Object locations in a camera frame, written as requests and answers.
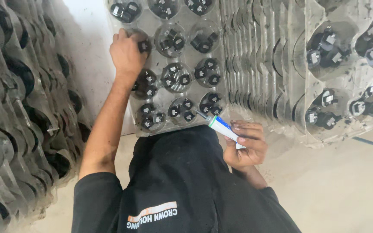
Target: plastic blister tray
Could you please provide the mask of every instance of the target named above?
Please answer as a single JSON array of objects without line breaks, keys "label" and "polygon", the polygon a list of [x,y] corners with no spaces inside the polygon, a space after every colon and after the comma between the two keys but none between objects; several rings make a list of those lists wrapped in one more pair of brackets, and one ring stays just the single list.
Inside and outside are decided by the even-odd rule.
[{"label": "plastic blister tray", "polygon": [[[133,87],[130,107],[137,125],[137,136],[148,136],[204,124],[204,119],[186,120],[185,99],[199,109],[209,93],[219,93],[220,102],[211,103],[215,114],[227,112],[225,56],[223,50],[220,6],[218,1],[144,0],[136,3],[139,12],[130,23],[115,14],[116,6],[131,1],[107,1],[111,27],[115,33],[121,24],[129,33],[139,32],[150,48],[145,69]],[[156,81],[148,83],[148,75]],[[142,113],[142,106],[151,104],[151,113]],[[170,109],[180,106],[179,115]],[[157,114],[164,115],[156,122]]]}]

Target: stacked plastic trays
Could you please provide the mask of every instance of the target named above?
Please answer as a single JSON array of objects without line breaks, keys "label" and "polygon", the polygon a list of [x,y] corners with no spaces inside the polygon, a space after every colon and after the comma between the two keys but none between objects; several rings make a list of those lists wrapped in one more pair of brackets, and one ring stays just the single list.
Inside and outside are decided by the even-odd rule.
[{"label": "stacked plastic trays", "polygon": [[150,52],[131,99],[140,136],[202,124],[185,101],[213,114],[234,110],[310,147],[373,129],[373,0],[118,0],[107,8],[113,30],[121,22],[140,31],[140,50]]},{"label": "stacked plastic trays", "polygon": [[49,1],[0,0],[0,232],[44,216],[90,132]]},{"label": "stacked plastic trays", "polygon": [[130,106],[138,136],[204,124],[227,112],[220,6],[211,0],[106,1],[112,29],[139,32],[148,51]]}]

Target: finger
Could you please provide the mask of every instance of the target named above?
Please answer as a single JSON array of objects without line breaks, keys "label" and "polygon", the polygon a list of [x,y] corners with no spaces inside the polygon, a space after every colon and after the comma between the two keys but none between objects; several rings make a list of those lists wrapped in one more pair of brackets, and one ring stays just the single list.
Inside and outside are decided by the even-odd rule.
[{"label": "finger", "polygon": [[141,34],[139,34],[139,33],[133,33],[132,35],[131,35],[131,39],[133,40],[133,41],[135,41],[135,42],[139,42],[139,41],[142,41],[142,35]]},{"label": "finger", "polygon": [[113,43],[116,43],[119,40],[119,34],[113,35]]},{"label": "finger", "polygon": [[267,152],[267,143],[262,140],[255,140],[255,139],[245,139],[243,137],[238,137],[237,142],[245,146],[249,149],[253,149],[259,153],[266,153]]},{"label": "finger", "polygon": [[263,126],[260,123],[256,122],[247,122],[247,121],[240,121],[236,120],[235,122],[231,121],[231,124],[234,127],[240,128],[240,129],[258,129],[264,132]]},{"label": "finger", "polygon": [[232,131],[243,138],[256,139],[256,140],[265,140],[264,133],[259,129],[241,129],[236,126],[233,126]]},{"label": "finger", "polygon": [[124,28],[119,29],[119,40],[125,39],[128,37],[128,34]]}]

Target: white tube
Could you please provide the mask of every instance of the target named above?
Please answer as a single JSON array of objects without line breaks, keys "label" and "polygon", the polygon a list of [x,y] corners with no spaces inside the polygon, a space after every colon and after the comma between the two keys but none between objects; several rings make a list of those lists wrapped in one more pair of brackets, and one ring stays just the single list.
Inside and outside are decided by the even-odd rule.
[{"label": "white tube", "polygon": [[[211,129],[219,132],[222,135],[229,137],[230,139],[234,140],[237,143],[238,135],[236,135],[232,130],[231,127],[219,116],[209,117],[206,119],[210,122],[208,125]],[[245,146],[241,146],[240,144],[236,144],[235,147],[237,149],[244,149]]]}]

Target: black t-shirt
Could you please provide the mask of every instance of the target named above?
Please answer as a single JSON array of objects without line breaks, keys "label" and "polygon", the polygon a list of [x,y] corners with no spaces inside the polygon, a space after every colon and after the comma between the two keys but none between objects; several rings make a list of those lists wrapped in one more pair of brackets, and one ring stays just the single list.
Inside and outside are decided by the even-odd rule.
[{"label": "black t-shirt", "polygon": [[228,171],[208,126],[140,138],[133,155],[126,189],[109,172],[76,184],[72,233],[300,232],[271,187]]}]

